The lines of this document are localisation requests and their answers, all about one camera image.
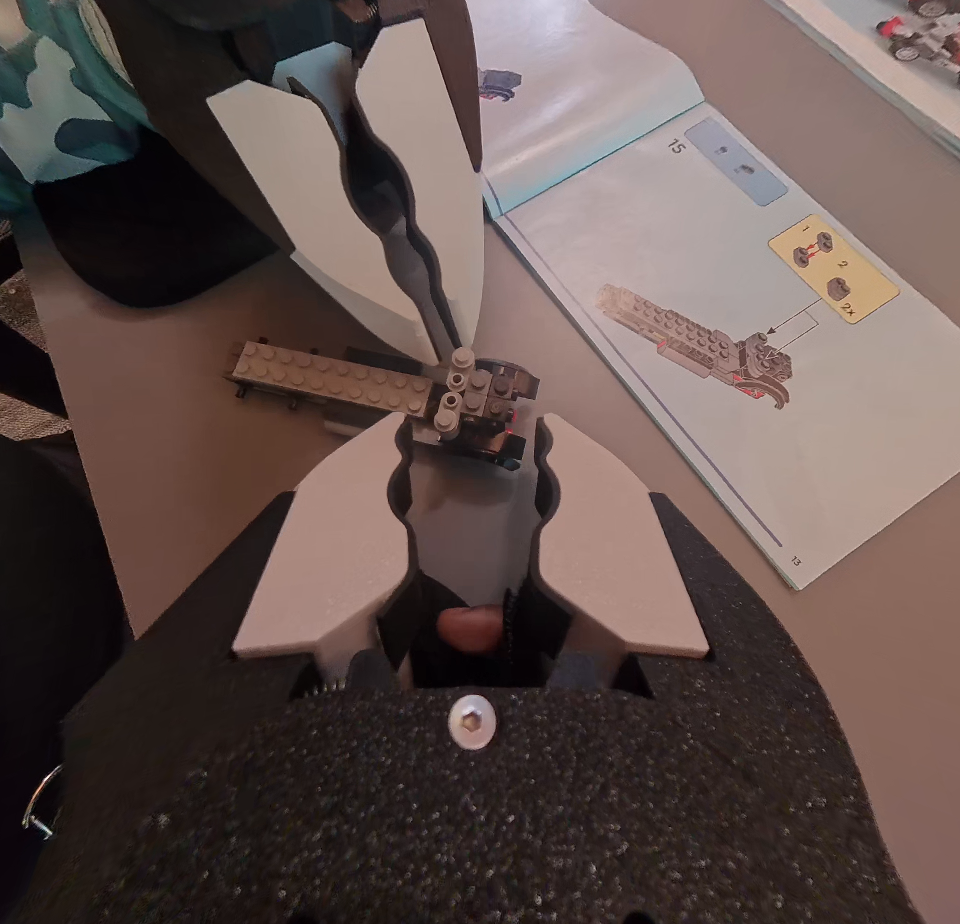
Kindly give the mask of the person's right hand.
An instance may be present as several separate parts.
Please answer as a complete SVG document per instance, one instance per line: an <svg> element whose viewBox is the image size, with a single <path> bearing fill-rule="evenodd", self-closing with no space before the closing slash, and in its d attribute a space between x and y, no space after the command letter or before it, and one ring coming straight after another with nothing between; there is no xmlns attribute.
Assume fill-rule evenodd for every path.
<svg viewBox="0 0 960 924"><path fill-rule="evenodd" d="M436 620L438 639L461 654L491 654L501 645L501 605L447 608Z"/></svg>

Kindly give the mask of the instruction booklet with car cover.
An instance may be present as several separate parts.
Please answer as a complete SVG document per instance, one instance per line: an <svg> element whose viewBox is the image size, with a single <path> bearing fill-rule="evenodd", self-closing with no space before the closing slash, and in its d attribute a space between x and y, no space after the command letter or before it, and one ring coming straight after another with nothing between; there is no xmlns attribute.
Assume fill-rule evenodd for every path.
<svg viewBox="0 0 960 924"><path fill-rule="evenodd" d="M959 0L765 0L959 154Z"/></svg>

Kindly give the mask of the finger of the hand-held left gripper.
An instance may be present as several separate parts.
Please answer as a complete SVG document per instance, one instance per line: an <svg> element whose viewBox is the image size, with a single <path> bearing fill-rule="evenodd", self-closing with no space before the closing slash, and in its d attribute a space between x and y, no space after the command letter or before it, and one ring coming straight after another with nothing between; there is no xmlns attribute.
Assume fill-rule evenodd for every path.
<svg viewBox="0 0 960 924"><path fill-rule="evenodd" d="M484 286L484 202L423 18L382 28L356 78L358 107L399 165L413 230L434 259L455 331L473 347Z"/></svg>
<svg viewBox="0 0 960 924"><path fill-rule="evenodd" d="M207 106L289 238L292 260L358 323L415 360L442 351L357 209L334 121L309 90L245 80Z"/></svg>

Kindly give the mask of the grey desk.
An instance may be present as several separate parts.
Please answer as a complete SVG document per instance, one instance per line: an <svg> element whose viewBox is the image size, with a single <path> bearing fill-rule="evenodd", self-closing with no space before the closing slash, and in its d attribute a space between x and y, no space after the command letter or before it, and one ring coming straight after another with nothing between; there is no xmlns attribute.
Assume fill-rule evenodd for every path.
<svg viewBox="0 0 960 924"><path fill-rule="evenodd" d="M958 321L958 159L764 0L590 0L677 54L708 103L862 244ZM485 225L484 355L665 493L771 607L846 732L926 922L958 922L958 479L800 592ZM197 299L117 306L39 218L16 236L129 622L142 634L276 495L342 442L316 414L235 398L245 338L377 347L282 255Z"/></svg>

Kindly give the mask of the black mesh cushion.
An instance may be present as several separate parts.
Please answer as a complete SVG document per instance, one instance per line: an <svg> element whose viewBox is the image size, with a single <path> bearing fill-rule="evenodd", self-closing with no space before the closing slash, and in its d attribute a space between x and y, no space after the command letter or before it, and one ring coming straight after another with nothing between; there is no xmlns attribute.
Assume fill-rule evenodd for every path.
<svg viewBox="0 0 960 924"><path fill-rule="evenodd" d="M171 306L279 251L154 131L124 162L38 183L32 199L55 249L99 294Z"/></svg>

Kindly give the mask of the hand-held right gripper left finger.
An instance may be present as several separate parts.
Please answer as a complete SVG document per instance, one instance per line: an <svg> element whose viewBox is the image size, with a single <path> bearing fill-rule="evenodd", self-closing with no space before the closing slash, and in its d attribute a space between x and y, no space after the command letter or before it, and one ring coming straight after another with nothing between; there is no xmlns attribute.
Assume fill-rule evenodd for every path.
<svg viewBox="0 0 960 924"><path fill-rule="evenodd" d="M310 654L325 681L379 649L398 672L425 620L410 467L413 427L392 413L297 486L232 649Z"/></svg>

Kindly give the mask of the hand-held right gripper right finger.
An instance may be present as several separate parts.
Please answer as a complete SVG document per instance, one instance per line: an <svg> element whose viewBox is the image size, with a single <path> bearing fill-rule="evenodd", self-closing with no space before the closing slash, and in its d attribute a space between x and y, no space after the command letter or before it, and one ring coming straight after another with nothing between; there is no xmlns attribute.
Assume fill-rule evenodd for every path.
<svg viewBox="0 0 960 924"><path fill-rule="evenodd" d="M642 656L711 648L647 486L554 413L534 436L539 515L506 605L510 677L548 688L647 688Z"/></svg>

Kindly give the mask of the person's left forearm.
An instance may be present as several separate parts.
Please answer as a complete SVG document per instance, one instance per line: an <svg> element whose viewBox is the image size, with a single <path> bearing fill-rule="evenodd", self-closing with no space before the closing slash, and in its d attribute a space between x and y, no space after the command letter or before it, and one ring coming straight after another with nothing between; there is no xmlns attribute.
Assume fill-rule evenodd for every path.
<svg viewBox="0 0 960 924"><path fill-rule="evenodd" d="M1 217L131 160L150 126L94 0L1 0Z"/></svg>

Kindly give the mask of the grey toy brick model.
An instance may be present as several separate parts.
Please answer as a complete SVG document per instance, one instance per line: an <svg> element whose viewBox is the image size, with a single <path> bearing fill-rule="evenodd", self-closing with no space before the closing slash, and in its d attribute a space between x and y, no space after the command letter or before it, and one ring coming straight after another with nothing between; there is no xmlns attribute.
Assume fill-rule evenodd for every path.
<svg viewBox="0 0 960 924"><path fill-rule="evenodd" d="M521 366L466 346L448 362L428 365L354 348L334 358L265 338L235 343L222 376L239 398L257 391L284 399L291 410L314 405L324 426L346 437L399 414L415 442L507 471L521 468L526 445L516 429L518 404L534 401L540 384Z"/></svg>

